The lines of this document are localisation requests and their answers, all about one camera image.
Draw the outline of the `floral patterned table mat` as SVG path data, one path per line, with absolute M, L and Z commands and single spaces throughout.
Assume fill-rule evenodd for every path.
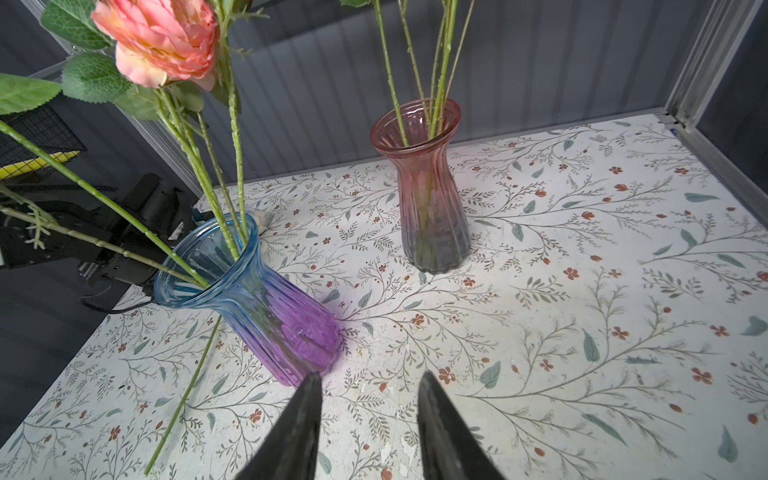
M 346 343 L 321 479 L 418 479 L 442 383 L 510 479 L 763 479 L 767 231 L 652 115 L 454 147 L 472 250 L 403 253 L 387 162 L 264 180 L 264 261 Z M 5 479 L 231 479 L 292 396 L 212 313 L 107 318 L 1 449 Z

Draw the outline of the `light pink rose stem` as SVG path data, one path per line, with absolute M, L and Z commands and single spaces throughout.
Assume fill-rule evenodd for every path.
M 344 7 L 357 8 L 357 9 L 366 7 L 368 5 L 371 5 L 373 7 L 374 18 L 375 18 L 376 26 L 379 32 L 383 61 L 385 65 L 386 75 L 387 75 L 387 84 L 390 90 L 390 95 L 393 103 L 393 111 L 395 112 L 395 118 L 398 125 L 398 131 L 401 136 L 402 145 L 404 147 L 409 147 L 410 143 L 408 140 L 408 136 L 405 129 L 405 123 L 404 123 L 402 112 L 401 112 L 401 102 L 399 101 L 399 98 L 398 98 L 397 88 L 394 80 L 394 73 L 393 73 L 391 57 L 389 53 L 382 2 L 380 0 L 340 0 L 339 3 Z

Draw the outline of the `pink ranunculus spray stem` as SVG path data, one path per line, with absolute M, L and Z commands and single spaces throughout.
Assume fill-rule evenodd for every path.
M 77 49 L 62 74 L 66 96 L 112 103 L 135 118 L 160 122 L 175 139 L 209 202 L 225 244 L 238 258 L 245 227 L 244 152 L 239 92 L 229 29 L 252 16 L 249 1 L 49 1 L 40 18 Z M 204 93 L 229 114 L 237 193 L 224 187 L 203 117 Z

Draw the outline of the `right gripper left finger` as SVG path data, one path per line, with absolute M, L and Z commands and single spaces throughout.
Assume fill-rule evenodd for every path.
M 315 478 L 322 413 L 322 378 L 308 375 L 255 455 L 236 479 Z

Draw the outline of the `yellow green marker pen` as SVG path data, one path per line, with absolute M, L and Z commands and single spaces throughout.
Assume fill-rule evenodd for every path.
M 61 163 L 67 163 L 81 153 L 80 150 L 69 152 L 55 152 L 50 156 Z M 15 162 L 1 168 L 0 179 L 8 180 L 25 174 L 30 174 L 38 170 L 48 168 L 48 163 L 41 157 Z

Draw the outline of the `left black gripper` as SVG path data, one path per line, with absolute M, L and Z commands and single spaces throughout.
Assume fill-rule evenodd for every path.
M 63 229 L 129 250 L 157 263 L 166 259 L 166 255 L 136 227 L 75 185 L 12 184 L 10 192 L 35 202 Z M 118 204 L 170 247 L 177 243 L 176 233 L 185 235 L 195 227 L 194 197 L 153 173 L 144 175 Z M 89 283 L 108 279 L 145 285 L 157 272 L 156 268 L 126 258 L 105 246 L 55 230 L 36 236 L 33 224 L 1 215 L 3 269 L 59 260 L 77 261 L 78 275 Z

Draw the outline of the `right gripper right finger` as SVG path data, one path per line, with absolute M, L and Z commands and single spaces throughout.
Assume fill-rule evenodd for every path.
M 417 422 L 425 479 L 504 478 L 430 371 L 419 383 Z

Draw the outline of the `white rose stem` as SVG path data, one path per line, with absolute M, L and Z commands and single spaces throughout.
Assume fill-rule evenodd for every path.
M 443 1 L 443 15 L 437 38 L 436 52 L 431 76 L 430 105 L 426 110 L 428 138 L 433 139 L 445 129 L 445 105 L 447 103 L 454 76 L 457 70 L 463 44 L 468 32 L 476 1 L 466 1 L 467 8 L 463 20 L 458 45 L 455 46 L 456 29 L 463 1 Z

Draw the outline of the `blue purple glass vase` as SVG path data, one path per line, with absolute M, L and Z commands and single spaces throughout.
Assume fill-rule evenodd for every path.
M 342 351 L 340 324 L 323 305 L 266 266 L 258 226 L 246 216 L 246 244 L 225 216 L 240 257 L 234 259 L 212 219 L 187 235 L 174 252 L 209 283 L 209 288 L 161 271 L 154 280 L 156 303 L 172 309 L 213 310 L 243 340 L 262 365 L 286 386 L 312 374 L 326 375 Z

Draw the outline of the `pink red glass vase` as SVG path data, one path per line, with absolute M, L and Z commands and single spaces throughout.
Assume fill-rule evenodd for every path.
M 370 140 L 397 171 L 401 235 L 408 261 L 420 271 L 445 273 L 460 266 L 471 246 L 462 201 L 447 163 L 461 109 L 452 100 L 446 102 L 444 129 L 432 139 L 420 101 L 402 105 L 400 113 L 407 144 L 402 143 L 394 111 L 374 124 Z

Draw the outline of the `magenta rose stem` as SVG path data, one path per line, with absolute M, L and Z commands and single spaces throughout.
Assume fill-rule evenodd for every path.
M 9 115 L 34 110 L 48 103 L 61 92 L 62 86 L 59 83 L 53 81 L 2 73 L 1 114 Z M 95 237 L 90 237 L 74 230 L 62 229 L 58 224 L 52 224 L 50 221 L 33 220 L 33 224 L 38 224 L 41 228 L 46 230 L 55 230 L 64 235 L 106 248 L 107 250 L 110 250 L 125 258 L 129 258 L 131 260 L 135 260 L 147 266 L 153 267 L 158 271 L 165 272 L 188 283 L 193 283 L 201 289 L 205 289 L 210 286 L 210 283 L 207 282 L 195 269 L 193 269 L 179 255 L 174 253 L 172 249 L 166 245 L 156 234 L 151 232 L 122 206 L 103 195 L 90 183 L 83 180 L 80 176 L 71 171 L 51 154 L 45 152 L 42 148 L 21 135 L 4 121 L 1 122 L 1 132 L 24 147 L 29 152 L 33 153 L 36 158 L 42 159 L 49 167 L 52 167 L 58 173 L 62 174 L 65 178 L 76 184 L 79 188 L 108 207 L 123 220 L 127 221 L 132 227 L 143 234 L 152 244 L 154 244 L 163 253 L 165 253 L 166 256 L 170 258 L 176 265 L 180 266 L 182 270 L 185 271 L 185 274 L 172 270 L 171 268 L 166 267 L 163 264 L 158 263 L 157 261 L 154 261 L 150 258 L 136 254 L 132 251 L 126 250 L 122 247 L 113 245 Z

